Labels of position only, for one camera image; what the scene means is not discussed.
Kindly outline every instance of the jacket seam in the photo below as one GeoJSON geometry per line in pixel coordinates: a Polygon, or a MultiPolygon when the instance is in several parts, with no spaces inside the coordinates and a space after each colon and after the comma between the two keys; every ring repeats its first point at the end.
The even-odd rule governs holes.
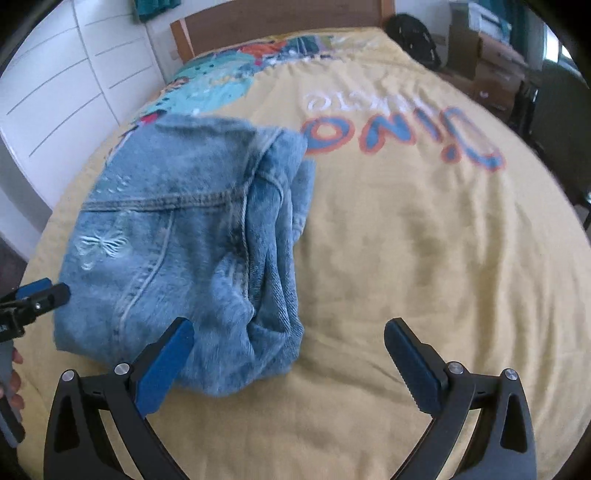
{"type": "Polygon", "coordinates": [[[160,270],[160,267],[162,266],[162,263],[164,262],[164,257],[166,255],[166,252],[168,250],[168,244],[170,242],[170,234],[173,229],[173,223],[174,223],[174,210],[172,210],[170,212],[170,216],[168,218],[168,225],[166,227],[166,236],[164,237],[164,241],[163,241],[162,247],[160,249],[160,254],[159,254],[158,258],[156,259],[156,262],[153,265],[148,266],[147,270],[151,270],[150,274],[144,280],[141,287],[139,288],[137,293],[134,295],[134,298],[132,298],[131,301],[127,304],[127,306],[125,306],[123,313],[121,314],[121,317],[119,318],[119,321],[118,321],[118,332],[119,332],[119,335],[118,335],[118,356],[120,356],[121,353],[123,353],[123,336],[124,336],[123,329],[125,327],[125,321],[127,320],[127,317],[129,316],[129,312],[131,311],[132,307],[137,303],[139,298],[143,295],[146,288],[152,282],[152,280],[156,276],[156,273],[158,273],[158,270],[160,270]]]}
{"type": "Polygon", "coordinates": [[[84,212],[116,212],[119,210],[134,210],[153,212],[162,210],[176,210],[190,207],[215,207],[221,206],[243,195],[243,187],[225,192],[208,194],[184,194],[163,195],[152,199],[126,199],[126,200],[96,200],[84,202],[84,212]]]}

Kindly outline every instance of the denim jacket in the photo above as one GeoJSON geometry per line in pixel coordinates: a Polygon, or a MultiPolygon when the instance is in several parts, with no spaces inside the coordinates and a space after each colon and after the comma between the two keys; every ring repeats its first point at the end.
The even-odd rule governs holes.
{"type": "Polygon", "coordinates": [[[293,245],[314,183],[306,146],[237,119],[169,114],[139,127],[74,227],[57,348],[130,361],[180,316],[195,328],[181,386],[226,395],[289,371],[304,332],[293,245]]]}

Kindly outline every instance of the yellow bedspread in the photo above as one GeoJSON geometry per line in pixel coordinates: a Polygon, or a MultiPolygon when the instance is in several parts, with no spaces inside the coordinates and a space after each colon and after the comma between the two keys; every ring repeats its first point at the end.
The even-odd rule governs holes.
{"type": "MultiPolygon", "coordinates": [[[[331,58],[261,69],[213,112],[310,139],[316,186],[295,249],[300,358],[288,375],[227,398],[173,390],[150,416],[154,430],[194,480],[390,478],[430,421],[384,348],[384,324],[399,316],[447,361],[520,373],[539,478],[552,478],[591,420],[591,249],[576,215],[519,138],[380,30],[323,35],[331,58]]],[[[80,205],[126,129],[68,188],[25,282],[57,280],[80,205]]],[[[27,403],[19,455],[33,478],[60,374],[105,371],[57,352],[52,334],[47,316],[17,342],[27,403]]]]}

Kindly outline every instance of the human hand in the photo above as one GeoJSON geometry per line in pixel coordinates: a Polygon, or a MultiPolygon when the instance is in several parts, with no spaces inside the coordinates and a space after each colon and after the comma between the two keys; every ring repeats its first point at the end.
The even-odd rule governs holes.
{"type": "MultiPolygon", "coordinates": [[[[19,365],[21,365],[23,362],[22,356],[20,353],[18,353],[18,350],[16,348],[12,351],[12,361],[19,365]]],[[[16,393],[20,390],[20,388],[21,377],[13,370],[12,376],[10,377],[10,389],[16,393]]],[[[2,385],[0,385],[0,398],[2,398],[3,396],[4,389],[2,388],[2,385]]],[[[12,405],[17,410],[22,410],[23,408],[25,408],[25,401],[20,395],[13,395],[10,399],[10,405],[12,405]]]]}

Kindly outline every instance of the blue gripper pad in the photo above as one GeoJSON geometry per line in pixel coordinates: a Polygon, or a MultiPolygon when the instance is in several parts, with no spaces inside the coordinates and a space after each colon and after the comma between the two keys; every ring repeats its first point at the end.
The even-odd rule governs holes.
{"type": "Polygon", "coordinates": [[[142,418],[160,408],[195,343],[193,324],[187,319],[175,322],[179,320],[181,322],[170,340],[136,384],[135,406],[142,418]]]}
{"type": "Polygon", "coordinates": [[[17,300],[21,300],[37,293],[38,291],[51,288],[52,286],[53,284],[49,278],[42,278],[41,280],[34,281],[33,283],[29,283],[29,285],[24,285],[19,288],[16,293],[16,298],[17,300]]]}
{"type": "Polygon", "coordinates": [[[418,409],[432,416],[438,415],[442,407],[441,383],[419,350],[422,346],[431,347],[420,343],[402,319],[390,320],[386,324],[384,344],[418,409]]]}

